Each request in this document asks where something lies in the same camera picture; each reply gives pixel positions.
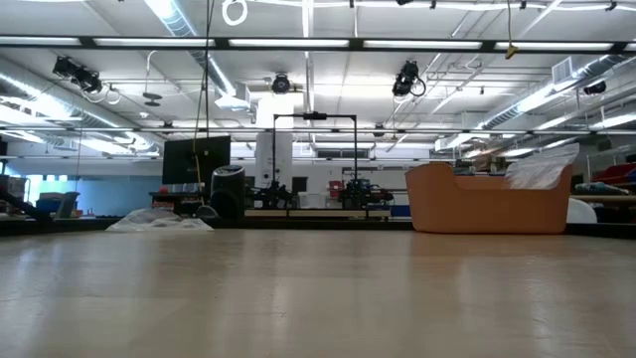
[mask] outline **computer monitor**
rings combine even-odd
[[[195,150],[192,150],[193,139],[172,140],[165,142],[163,155],[163,184],[198,183],[197,161],[201,181],[206,184],[206,192],[210,191],[212,172],[230,164],[230,137],[216,136],[196,139]]]

